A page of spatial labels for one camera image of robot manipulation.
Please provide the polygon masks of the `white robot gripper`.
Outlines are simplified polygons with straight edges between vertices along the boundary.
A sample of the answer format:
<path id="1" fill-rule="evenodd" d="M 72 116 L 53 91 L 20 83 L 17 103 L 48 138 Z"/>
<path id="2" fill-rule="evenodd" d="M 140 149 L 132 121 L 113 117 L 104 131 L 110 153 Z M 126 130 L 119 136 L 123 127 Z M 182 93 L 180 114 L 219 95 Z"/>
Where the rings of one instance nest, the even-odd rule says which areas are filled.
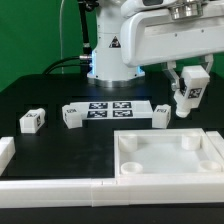
<path id="1" fill-rule="evenodd" d="M 203 56 L 209 73 L 212 54 L 224 51 L 224 0 L 126 0 L 121 15 L 123 62 L 129 67 L 162 63 L 173 91 L 180 88 L 176 60 Z"/>

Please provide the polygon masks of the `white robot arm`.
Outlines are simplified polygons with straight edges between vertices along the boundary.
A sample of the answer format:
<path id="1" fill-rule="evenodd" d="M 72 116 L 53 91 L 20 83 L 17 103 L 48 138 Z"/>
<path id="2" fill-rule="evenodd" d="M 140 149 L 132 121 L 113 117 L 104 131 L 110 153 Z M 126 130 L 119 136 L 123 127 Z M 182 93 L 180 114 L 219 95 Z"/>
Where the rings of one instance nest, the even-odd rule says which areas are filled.
<path id="1" fill-rule="evenodd" d="M 207 66 L 224 52 L 224 0 L 78 0 L 97 18 L 97 46 L 88 81 L 124 87 L 144 77 L 143 66 L 172 71 L 177 60 Z"/>

